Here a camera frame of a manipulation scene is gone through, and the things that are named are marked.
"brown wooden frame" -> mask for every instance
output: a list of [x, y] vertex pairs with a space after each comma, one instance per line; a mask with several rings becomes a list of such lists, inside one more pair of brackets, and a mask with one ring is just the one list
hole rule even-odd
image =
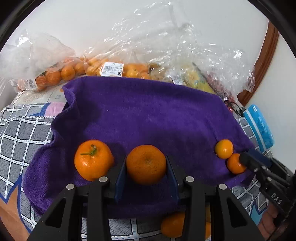
[[239, 102], [245, 106], [251, 97], [256, 92], [257, 88], [261, 84], [268, 68], [271, 63], [271, 60], [274, 56], [274, 52], [276, 50], [276, 46], [279, 40], [279, 32], [276, 27], [269, 21], [268, 29], [265, 35], [265, 40], [263, 42], [260, 55], [254, 66], [254, 77], [255, 77], [255, 86], [253, 92], [248, 92], [244, 90], [239, 93], [237, 98]]

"blue tissue pack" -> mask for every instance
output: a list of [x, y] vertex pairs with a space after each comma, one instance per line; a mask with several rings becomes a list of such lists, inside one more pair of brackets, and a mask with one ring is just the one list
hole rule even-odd
[[260, 151], [262, 153], [267, 151], [274, 145], [274, 138], [260, 109], [253, 104], [243, 112], [243, 115], [255, 134]]

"purple cloth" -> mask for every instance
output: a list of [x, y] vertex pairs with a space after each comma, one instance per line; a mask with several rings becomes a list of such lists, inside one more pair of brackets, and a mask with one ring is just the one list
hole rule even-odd
[[[88, 184], [74, 167], [78, 146], [89, 139], [105, 142], [115, 162], [133, 148], [150, 144], [172, 155], [188, 175], [205, 184], [233, 187], [250, 172], [231, 174], [214, 152], [221, 139], [234, 151], [252, 143], [221, 99], [199, 90], [150, 80], [82, 77], [64, 87], [69, 104], [52, 122], [53, 141], [41, 147], [24, 176], [24, 191], [42, 214], [68, 184]], [[166, 177], [140, 186], [127, 178], [123, 197], [109, 206], [112, 218], [153, 216], [176, 209]]]

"clear plastic bag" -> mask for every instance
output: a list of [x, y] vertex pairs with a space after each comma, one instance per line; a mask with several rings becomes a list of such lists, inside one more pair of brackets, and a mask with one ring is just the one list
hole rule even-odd
[[15, 43], [0, 53], [0, 77], [18, 91], [41, 91], [85, 74], [75, 51], [49, 34], [24, 31]]
[[244, 53], [199, 43], [180, 1], [137, 9], [115, 24], [109, 37], [85, 50], [83, 58], [87, 75], [165, 81], [215, 90], [223, 98], [254, 85], [253, 66]]

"silver screw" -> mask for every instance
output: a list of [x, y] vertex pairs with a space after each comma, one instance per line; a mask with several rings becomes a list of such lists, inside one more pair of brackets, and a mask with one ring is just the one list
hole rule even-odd
[[66, 189], [68, 190], [72, 190], [74, 188], [74, 184], [73, 183], [69, 183], [67, 186], [66, 186]]
[[219, 188], [222, 190], [226, 190], [227, 186], [224, 183], [219, 184]]
[[108, 181], [108, 178], [107, 177], [100, 177], [99, 181], [104, 183], [104, 182]]
[[187, 177], [185, 178], [185, 180], [186, 180], [187, 182], [191, 183], [191, 182], [194, 181], [194, 178], [191, 177], [191, 176], [187, 176]]

